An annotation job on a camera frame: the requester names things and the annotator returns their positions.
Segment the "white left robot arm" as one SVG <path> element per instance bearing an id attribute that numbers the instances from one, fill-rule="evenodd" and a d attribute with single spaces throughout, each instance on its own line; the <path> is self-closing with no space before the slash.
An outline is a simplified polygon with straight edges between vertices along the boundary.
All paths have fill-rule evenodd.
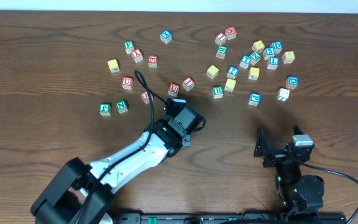
<path id="1" fill-rule="evenodd" d="M 200 131 L 205 118 L 185 100 L 169 99 L 166 115 L 117 153 L 85 164 L 68 161 L 30 208 L 36 223 L 113 223 L 108 210 L 116 192 L 141 172 L 173 157 Z"/>

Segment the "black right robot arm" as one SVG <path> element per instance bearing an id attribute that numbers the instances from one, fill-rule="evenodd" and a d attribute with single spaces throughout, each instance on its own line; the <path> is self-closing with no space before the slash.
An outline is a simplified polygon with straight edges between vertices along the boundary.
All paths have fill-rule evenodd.
<path id="1" fill-rule="evenodd" d="M 270 149 L 262 129 L 257 130 L 254 157 L 264 159 L 264 168 L 274 168 L 276 190 L 283 200 L 281 220 L 291 216 L 316 213 L 323 207 L 324 180 L 317 175 L 302 175 L 300 166 L 310 159 L 314 142 L 298 127 L 284 149 Z"/>

